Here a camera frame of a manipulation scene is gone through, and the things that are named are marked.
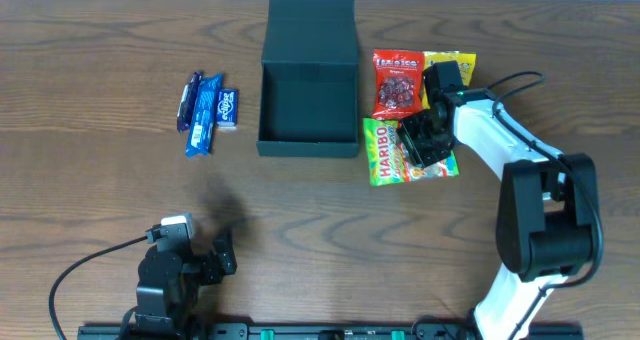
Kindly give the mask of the green Haribo gummy bag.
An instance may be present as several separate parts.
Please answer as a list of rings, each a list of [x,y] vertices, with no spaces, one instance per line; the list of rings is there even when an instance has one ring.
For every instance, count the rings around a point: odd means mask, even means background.
[[[459,175],[454,155],[425,168],[412,165],[406,149],[401,144],[398,130],[397,120],[363,119],[369,180],[372,186]]]

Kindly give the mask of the red Hacks candy bag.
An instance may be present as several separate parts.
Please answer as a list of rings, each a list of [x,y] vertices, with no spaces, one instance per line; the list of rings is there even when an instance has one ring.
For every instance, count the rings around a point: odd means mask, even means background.
[[[376,97],[373,118],[401,119],[423,109],[420,92],[424,60],[422,52],[374,50]]]

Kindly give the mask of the blue Oreo cookie pack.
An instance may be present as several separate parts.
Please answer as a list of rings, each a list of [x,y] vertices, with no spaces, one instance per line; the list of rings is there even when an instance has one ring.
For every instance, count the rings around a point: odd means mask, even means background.
[[[223,73],[203,78],[200,81],[185,148],[185,155],[188,158],[210,153],[215,121],[215,103],[223,81]]]

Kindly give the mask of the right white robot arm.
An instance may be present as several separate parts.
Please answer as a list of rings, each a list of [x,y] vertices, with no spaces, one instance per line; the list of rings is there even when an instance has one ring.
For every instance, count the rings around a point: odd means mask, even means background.
[[[431,165],[462,144],[501,182],[495,230],[501,266],[471,312],[475,338],[526,338],[553,292],[595,275],[603,230],[588,156],[540,141],[487,89],[435,92],[429,109],[401,119],[398,134],[416,165]]]

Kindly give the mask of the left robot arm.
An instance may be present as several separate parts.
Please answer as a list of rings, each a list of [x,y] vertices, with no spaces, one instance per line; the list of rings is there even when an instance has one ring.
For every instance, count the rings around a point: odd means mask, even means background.
[[[147,232],[153,246],[138,266],[136,339],[192,339],[202,326],[192,314],[199,289],[233,275],[237,261],[232,232],[222,230],[206,253],[193,251],[184,225],[157,226]]]

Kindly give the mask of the yellow Hacks candy bag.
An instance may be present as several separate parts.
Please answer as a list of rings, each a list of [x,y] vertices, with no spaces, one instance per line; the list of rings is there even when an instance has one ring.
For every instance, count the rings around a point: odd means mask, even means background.
[[[456,61],[459,68],[459,73],[461,77],[462,86],[469,86],[473,71],[476,66],[476,57],[475,53],[465,53],[460,51],[424,51],[422,52],[424,55],[424,67],[423,71],[427,70],[429,67],[433,66],[436,63]],[[425,80],[424,76],[421,75],[422,86],[421,86],[421,104],[423,109],[429,109],[429,93],[425,88]],[[440,89],[454,91],[455,85],[443,86]]]

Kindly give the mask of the dark green open box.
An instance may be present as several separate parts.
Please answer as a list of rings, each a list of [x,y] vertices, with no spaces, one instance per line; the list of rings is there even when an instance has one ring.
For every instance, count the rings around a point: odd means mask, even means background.
[[[269,0],[257,151],[352,158],[359,151],[355,0]]]

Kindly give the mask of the dark purple snack bar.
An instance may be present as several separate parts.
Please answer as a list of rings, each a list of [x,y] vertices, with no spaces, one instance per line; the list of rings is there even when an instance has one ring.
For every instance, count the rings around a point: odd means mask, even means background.
[[[184,87],[178,113],[176,115],[176,129],[180,133],[188,130],[191,126],[192,116],[202,76],[202,71],[196,71],[192,73]]]

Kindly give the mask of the blue Eclipse mint box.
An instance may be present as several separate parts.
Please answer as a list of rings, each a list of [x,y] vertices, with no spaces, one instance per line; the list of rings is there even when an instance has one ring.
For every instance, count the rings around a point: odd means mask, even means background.
[[[235,129],[238,118],[237,89],[221,89],[216,103],[215,123],[220,129]]]

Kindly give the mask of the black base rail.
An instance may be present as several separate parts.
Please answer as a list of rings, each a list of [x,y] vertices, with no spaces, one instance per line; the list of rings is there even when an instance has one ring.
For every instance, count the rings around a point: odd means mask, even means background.
[[[76,339],[198,339],[198,340],[444,340],[481,339],[463,324],[420,323],[408,326],[257,326],[244,323],[216,323],[183,335],[160,335],[134,329],[120,336],[119,326],[81,326]],[[577,325],[532,325],[524,339],[583,340]]]

